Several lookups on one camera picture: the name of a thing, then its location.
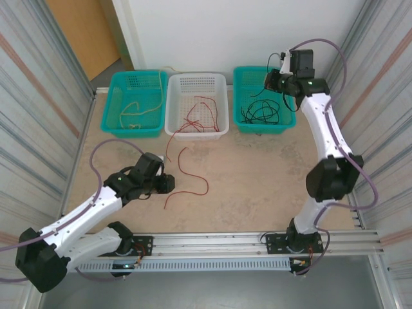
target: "black mounting plate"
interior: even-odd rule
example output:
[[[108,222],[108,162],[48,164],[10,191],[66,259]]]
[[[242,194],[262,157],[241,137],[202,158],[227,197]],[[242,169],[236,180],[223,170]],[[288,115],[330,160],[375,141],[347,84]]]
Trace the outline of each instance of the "black mounting plate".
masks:
[[[312,247],[313,253],[323,252],[323,242],[319,234],[299,252],[290,249],[286,234],[267,234],[265,237],[268,254],[309,254],[309,246]]]
[[[133,236],[133,243],[138,243],[139,245],[142,245],[144,247],[144,256],[151,256],[152,255],[152,249],[153,249],[153,236]],[[120,256],[119,254],[117,254],[116,252],[110,252],[110,253],[106,253],[103,254],[101,256]],[[132,247],[132,249],[125,255],[121,255],[121,256],[142,256],[142,251],[141,248],[139,248],[139,250],[137,250],[135,247]]]

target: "white wall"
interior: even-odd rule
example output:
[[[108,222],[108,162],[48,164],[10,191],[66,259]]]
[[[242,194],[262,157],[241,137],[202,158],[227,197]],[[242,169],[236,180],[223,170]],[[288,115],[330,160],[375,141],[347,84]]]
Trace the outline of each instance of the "white wall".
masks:
[[[114,0],[136,69],[222,72],[266,65],[272,52],[315,37],[341,44],[364,0]],[[311,44],[317,76],[336,53]]]

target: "beige surface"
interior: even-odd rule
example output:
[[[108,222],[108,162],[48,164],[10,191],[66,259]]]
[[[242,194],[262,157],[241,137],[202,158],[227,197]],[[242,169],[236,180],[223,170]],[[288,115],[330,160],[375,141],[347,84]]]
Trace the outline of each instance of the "beige surface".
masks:
[[[120,58],[98,0],[46,0],[91,80]]]
[[[99,142],[113,138],[100,130],[106,94],[99,94],[80,159],[69,203],[75,208],[96,190],[96,177],[89,168],[90,152]],[[230,106],[232,93],[229,92]],[[143,151],[165,153],[169,136],[130,140]],[[230,122],[230,130],[217,141],[179,142],[169,148],[172,163],[165,171],[176,178],[175,190],[205,191],[202,180],[178,170],[177,157],[182,154],[182,168],[202,175],[209,181],[206,196],[177,194],[164,210],[166,195],[147,201],[132,201],[122,210],[100,222],[98,231],[112,221],[121,221],[133,232],[245,232],[285,230],[306,200],[304,180],[316,164],[316,148],[308,122],[297,113],[297,125],[281,135],[241,134]],[[135,165],[138,153],[121,143],[106,144],[96,153],[94,163],[106,179],[121,168]],[[350,212],[332,209],[322,224],[328,229],[352,229]]]

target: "speckled work surface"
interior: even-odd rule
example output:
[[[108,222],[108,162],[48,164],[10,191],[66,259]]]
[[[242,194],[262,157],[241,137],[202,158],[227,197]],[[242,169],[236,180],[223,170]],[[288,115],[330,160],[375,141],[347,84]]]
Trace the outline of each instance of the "speckled work surface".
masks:
[[[68,210],[80,205],[96,190],[97,180],[89,168],[90,152],[99,142],[113,138],[100,130],[107,93],[100,93],[82,151]],[[229,107],[232,93],[229,92]],[[132,139],[143,151],[164,155],[169,136]],[[230,120],[230,130],[217,141],[180,142],[169,146],[172,163],[165,170],[176,178],[176,190],[205,191],[202,180],[186,176],[182,168],[204,176],[210,190],[206,196],[177,194],[164,210],[166,195],[147,201],[132,201],[101,221],[96,232],[112,221],[121,221],[133,232],[246,232],[285,230],[306,200],[304,180],[317,163],[316,147],[308,122],[301,112],[297,124],[280,135],[246,135]],[[106,144],[96,153],[94,163],[106,179],[121,168],[135,165],[139,154],[121,143]],[[349,210],[332,209],[323,227],[353,229]]]

